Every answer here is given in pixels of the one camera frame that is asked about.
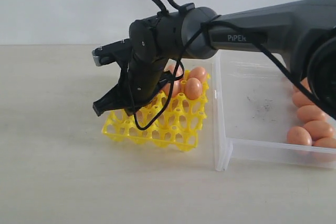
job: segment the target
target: egg tray cup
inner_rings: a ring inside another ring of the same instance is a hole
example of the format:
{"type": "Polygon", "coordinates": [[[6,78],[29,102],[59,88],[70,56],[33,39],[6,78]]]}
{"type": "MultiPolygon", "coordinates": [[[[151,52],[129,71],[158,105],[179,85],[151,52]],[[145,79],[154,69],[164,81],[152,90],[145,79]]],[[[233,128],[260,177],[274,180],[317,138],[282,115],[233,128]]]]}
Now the egg tray cup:
{"type": "MultiPolygon", "coordinates": [[[[161,116],[145,131],[137,128],[134,116],[127,116],[124,110],[111,111],[102,129],[102,133],[114,141],[131,140],[135,144],[152,142],[165,148],[176,146],[180,151],[187,152],[198,145],[198,132],[206,119],[205,104],[208,102],[206,91],[209,89],[207,80],[202,84],[202,95],[196,100],[189,100],[184,91],[184,85],[190,71],[185,70],[181,80],[181,91],[171,98],[170,103],[161,116]]],[[[137,112],[141,127],[147,125],[162,109],[167,96],[161,90],[153,101],[137,112]]]]}

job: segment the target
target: yellow egg tray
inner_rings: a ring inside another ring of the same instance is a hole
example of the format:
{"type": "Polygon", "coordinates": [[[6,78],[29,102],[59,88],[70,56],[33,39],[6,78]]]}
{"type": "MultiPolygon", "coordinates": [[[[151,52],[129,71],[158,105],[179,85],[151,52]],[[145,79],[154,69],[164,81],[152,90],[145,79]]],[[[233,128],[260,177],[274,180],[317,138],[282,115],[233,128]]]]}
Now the yellow egg tray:
{"type": "MultiPolygon", "coordinates": [[[[203,93],[196,100],[189,100],[183,93],[189,70],[185,70],[181,81],[180,93],[170,100],[162,115],[145,131],[136,127],[134,116],[127,116],[124,110],[110,111],[103,126],[102,133],[114,141],[131,140],[135,144],[148,141],[158,147],[175,145],[183,152],[190,151],[198,145],[198,132],[206,119],[205,104],[208,102],[206,91],[209,89],[207,80],[203,83],[203,93]]],[[[161,110],[167,96],[161,91],[153,101],[137,112],[141,127],[147,125],[161,110]]]]}

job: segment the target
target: robotic arm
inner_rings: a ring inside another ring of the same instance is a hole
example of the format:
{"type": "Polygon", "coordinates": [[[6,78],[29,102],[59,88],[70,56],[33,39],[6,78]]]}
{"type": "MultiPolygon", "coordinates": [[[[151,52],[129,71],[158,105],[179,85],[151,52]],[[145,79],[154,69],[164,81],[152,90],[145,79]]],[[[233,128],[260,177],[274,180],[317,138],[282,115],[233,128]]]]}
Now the robotic arm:
{"type": "MultiPolygon", "coordinates": [[[[193,3],[178,5],[169,13],[160,0],[155,16],[134,21],[129,38],[92,52],[96,66],[116,62],[118,83],[93,103],[97,116],[124,109],[127,115],[149,104],[183,68],[181,59],[208,59],[218,50],[261,51],[312,102],[336,119],[336,0],[303,0],[245,12],[217,15],[193,3]],[[280,54],[283,66],[272,53],[280,54]],[[169,59],[174,73],[164,71],[169,59]],[[311,92],[300,81],[308,77],[311,92]]],[[[146,126],[147,129],[166,109],[146,126]]]]}

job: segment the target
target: egg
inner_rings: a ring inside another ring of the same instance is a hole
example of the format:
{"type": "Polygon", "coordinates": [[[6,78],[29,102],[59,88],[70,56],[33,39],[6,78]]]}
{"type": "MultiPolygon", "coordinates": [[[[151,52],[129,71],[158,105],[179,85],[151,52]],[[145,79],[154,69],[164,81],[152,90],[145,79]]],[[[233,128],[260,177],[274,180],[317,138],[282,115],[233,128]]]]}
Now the egg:
{"type": "MultiPolygon", "coordinates": [[[[175,64],[171,64],[168,67],[165,68],[165,71],[170,71],[170,73],[174,74],[174,69],[175,69],[175,64]]],[[[179,77],[183,74],[183,69],[181,66],[178,67],[177,72],[176,72],[176,77],[179,77]]]]}
{"type": "Polygon", "coordinates": [[[310,121],[306,123],[303,128],[309,132],[314,141],[324,137],[333,137],[335,132],[329,123],[319,120],[310,121]]]}
{"type": "MultiPolygon", "coordinates": [[[[314,147],[336,148],[336,139],[331,138],[331,137],[324,137],[324,138],[318,139],[314,143],[314,147]]],[[[312,155],[317,161],[320,161],[320,162],[336,161],[336,154],[313,152],[312,155]]]]}
{"type": "Polygon", "coordinates": [[[312,139],[309,132],[299,126],[294,126],[290,128],[287,133],[287,143],[288,144],[298,144],[298,145],[312,145],[312,139]]]}
{"type": "Polygon", "coordinates": [[[198,79],[201,83],[206,81],[207,78],[207,72],[205,68],[203,67],[196,67],[193,70],[190,71],[188,75],[188,79],[190,78],[196,78],[198,79]]]}
{"type": "Polygon", "coordinates": [[[327,114],[316,105],[302,106],[297,110],[297,118],[303,122],[308,123],[310,121],[325,121],[327,114]]]}
{"type": "Polygon", "coordinates": [[[292,96],[292,101],[294,105],[298,108],[306,105],[314,105],[302,92],[296,92],[292,96]]]}
{"type": "MultiPolygon", "coordinates": [[[[310,88],[309,88],[309,84],[308,84],[308,79],[307,78],[304,78],[302,81],[301,81],[301,84],[306,88],[308,89],[308,91],[310,91],[310,88]]],[[[294,92],[298,92],[299,89],[297,87],[295,87],[295,85],[293,85],[293,90],[294,92]]]]}
{"type": "Polygon", "coordinates": [[[192,77],[187,80],[184,85],[184,94],[190,100],[196,100],[199,98],[203,93],[203,86],[201,82],[192,77]]]}
{"type": "MultiPolygon", "coordinates": [[[[166,85],[163,87],[163,89],[162,89],[166,96],[169,95],[170,85],[171,85],[171,84],[168,83],[168,84],[166,84],[166,85]]],[[[179,81],[174,81],[172,97],[177,96],[177,94],[178,94],[180,91],[181,91],[181,83],[180,83],[179,81]]]]}

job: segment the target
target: white table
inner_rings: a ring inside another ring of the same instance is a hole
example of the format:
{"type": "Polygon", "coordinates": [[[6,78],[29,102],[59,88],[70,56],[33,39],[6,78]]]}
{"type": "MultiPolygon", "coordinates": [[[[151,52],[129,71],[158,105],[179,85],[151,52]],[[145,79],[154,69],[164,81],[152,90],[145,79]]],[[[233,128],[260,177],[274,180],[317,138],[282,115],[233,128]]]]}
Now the white table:
{"type": "Polygon", "coordinates": [[[0,223],[332,223],[336,171],[116,144],[91,46],[1,46],[0,223]]]}

